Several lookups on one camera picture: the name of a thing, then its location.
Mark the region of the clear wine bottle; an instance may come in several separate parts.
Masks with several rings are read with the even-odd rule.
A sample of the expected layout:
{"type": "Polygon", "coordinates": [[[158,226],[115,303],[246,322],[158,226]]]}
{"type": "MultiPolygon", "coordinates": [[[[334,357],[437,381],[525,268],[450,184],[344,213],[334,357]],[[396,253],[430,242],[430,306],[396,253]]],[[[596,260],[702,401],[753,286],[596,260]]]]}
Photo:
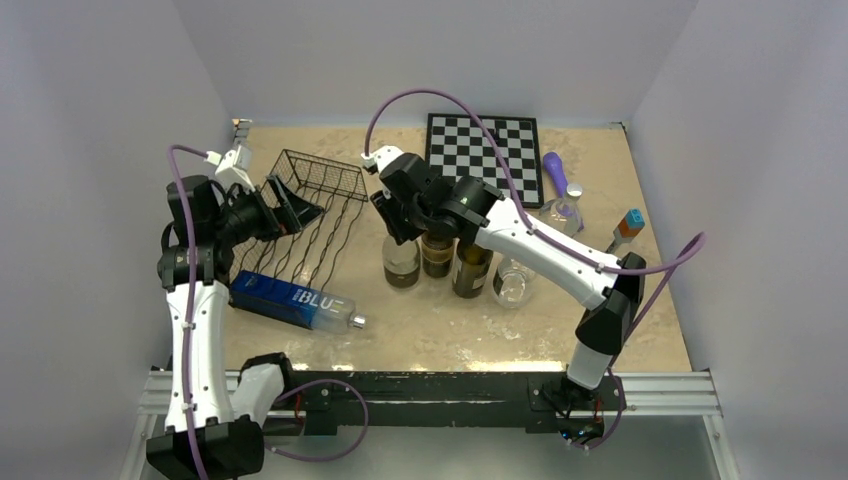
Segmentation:
{"type": "Polygon", "coordinates": [[[421,253],[416,241],[397,243],[387,235],[382,244],[384,277],[393,288],[404,290],[414,287],[421,271],[421,253]]]}

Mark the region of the green bottle grey neck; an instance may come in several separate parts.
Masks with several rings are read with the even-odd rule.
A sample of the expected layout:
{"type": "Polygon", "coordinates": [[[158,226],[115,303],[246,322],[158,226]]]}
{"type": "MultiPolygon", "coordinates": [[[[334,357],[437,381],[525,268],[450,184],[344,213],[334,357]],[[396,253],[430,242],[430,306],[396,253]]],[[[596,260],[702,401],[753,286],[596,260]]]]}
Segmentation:
{"type": "Polygon", "coordinates": [[[451,272],[455,240],[431,232],[420,238],[423,271],[432,278],[445,278],[451,272]]]}

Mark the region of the black wire wine rack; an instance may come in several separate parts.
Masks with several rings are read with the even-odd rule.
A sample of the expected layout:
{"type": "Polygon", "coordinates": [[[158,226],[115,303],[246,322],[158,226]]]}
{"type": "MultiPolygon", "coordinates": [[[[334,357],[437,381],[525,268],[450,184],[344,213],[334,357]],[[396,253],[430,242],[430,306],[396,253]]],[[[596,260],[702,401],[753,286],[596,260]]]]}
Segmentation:
{"type": "Polygon", "coordinates": [[[276,240],[250,239],[234,249],[230,278],[265,275],[324,290],[365,210],[367,191],[360,168],[291,149],[280,153],[258,189],[270,207],[287,200],[285,213],[301,230],[276,240]]]}

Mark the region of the blue square bottle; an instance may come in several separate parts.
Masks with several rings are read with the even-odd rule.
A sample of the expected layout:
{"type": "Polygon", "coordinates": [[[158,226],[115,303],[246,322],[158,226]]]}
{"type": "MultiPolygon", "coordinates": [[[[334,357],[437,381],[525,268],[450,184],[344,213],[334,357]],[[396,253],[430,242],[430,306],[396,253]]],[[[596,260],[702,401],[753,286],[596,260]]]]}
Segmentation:
{"type": "Polygon", "coordinates": [[[344,334],[367,322],[351,299],[242,270],[230,285],[234,308],[307,330],[344,334]]]}

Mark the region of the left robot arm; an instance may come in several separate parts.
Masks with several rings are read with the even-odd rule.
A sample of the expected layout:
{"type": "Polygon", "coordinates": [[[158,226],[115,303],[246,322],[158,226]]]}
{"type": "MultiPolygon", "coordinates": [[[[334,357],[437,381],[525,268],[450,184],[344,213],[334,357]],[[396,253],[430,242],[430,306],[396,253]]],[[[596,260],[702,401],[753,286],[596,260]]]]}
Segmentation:
{"type": "Polygon", "coordinates": [[[146,442],[146,460],[168,479],[236,479],[264,464],[262,426],[270,408],[297,399],[298,382],[282,353],[248,360],[235,391],[227,388],[222,343],[236,246],[301,232],[322,206],[267,178],[276,203],[261,191],[191,175],[166,188],[173,220],[161,238],[157,274],[172,325],[171,397],[164,431],[146,442]]]}

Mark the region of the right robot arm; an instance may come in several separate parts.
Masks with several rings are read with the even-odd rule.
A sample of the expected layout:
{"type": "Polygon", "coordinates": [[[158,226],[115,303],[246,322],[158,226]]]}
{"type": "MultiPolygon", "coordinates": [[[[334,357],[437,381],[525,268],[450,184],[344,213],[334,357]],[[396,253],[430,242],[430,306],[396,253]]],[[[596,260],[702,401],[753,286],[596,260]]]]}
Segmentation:
{"type": "Polygon", "coordinates": [[[635,273],[645,265],[641,256],[618,258],[590,248],[521,216],[518,203],[484,180],[454,182],[394,146],[364,155],[363,166],[379,177],[382,189],[371,201],[397,243],[425,232],[459,239],[520,262],[575,298],[585,312],[561,392],[576,407],[599,396],[643,300],[644,279],[635,273]]]}

